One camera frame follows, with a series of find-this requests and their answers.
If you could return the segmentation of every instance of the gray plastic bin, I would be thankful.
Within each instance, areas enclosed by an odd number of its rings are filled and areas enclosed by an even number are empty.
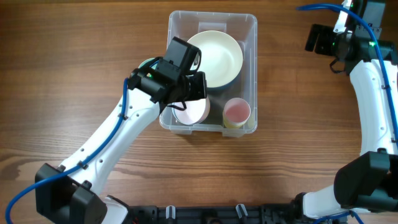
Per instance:
[[[160,125],[175,134],[219,131],[226,137],[241,137],[253,133],[257,128],[257,19],[251,14],[174,11],[169,18],[167,45],[173,37],[188,40],[206,30],[225,32],[238,41],[243,52],[242,69],[230,84],[209,90],[210,113],[202,123],[181,124],[174,118],[172,109],[166,108],[160,115]],[[228,129],[223,125],[224,105],[234,97],[245,99],[251,108],[251,117],[240,129]]]

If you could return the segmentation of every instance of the wood grain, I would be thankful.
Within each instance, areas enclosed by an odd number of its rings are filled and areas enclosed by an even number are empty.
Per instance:
[[[44,162],[58,165],[92,135],[132,69],[164,54],[174,10],[257,17],[258,129],[239,139],[178,136],[156,121],[121,158],[103,195],[130,205],[259,205],[332,184],[336,171],[358,157],[361,129],[349,77],[330,72],[331,58],[304,51],[313,23],[336,21],[331,12],[295,10],[313,2],[0,5],[0,215]],[[383,39],[398,42],[397,10],[397,1],[387,1]],[[36,213],[32,193],[12,217],[49,222]],[[396,216],[364,221],[396,223]]]

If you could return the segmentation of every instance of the wooden surface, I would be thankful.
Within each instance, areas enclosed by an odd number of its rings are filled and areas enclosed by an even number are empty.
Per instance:
[[[0,205],[57,166],[109,115],[122,82],[143,60],[163,55],[174,10],[242,12],[258,19],[258,129],[243,138],[178,136],[153,122],[109,176],[103,195],[130,205],[260,205],[289,202],[333,183],[361,147],[349,77],[332,58],[304,51],[313,23],[332,12],[297,12],[297,1],[149,1],[0,6]],[[382,38],[398,43],[397,1]],[[16,223],[48,223],[34,194]],[[394,214],[363,216],[396,223]]]

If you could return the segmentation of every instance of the pink cup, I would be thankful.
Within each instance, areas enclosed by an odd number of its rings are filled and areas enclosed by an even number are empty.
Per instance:
[[[250,105],[242,98],[232,98],[226,102],[223,111],[223,122],[226,128],[238,129],[250,117]]]

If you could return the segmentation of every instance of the plate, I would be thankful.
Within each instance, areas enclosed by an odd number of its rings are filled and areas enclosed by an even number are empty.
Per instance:
[[[199,71],[205,73],[208,88],[227,85],[241,71],[242,50],[230,35],[209,30],[194,35],[188,43],[201,50]]]

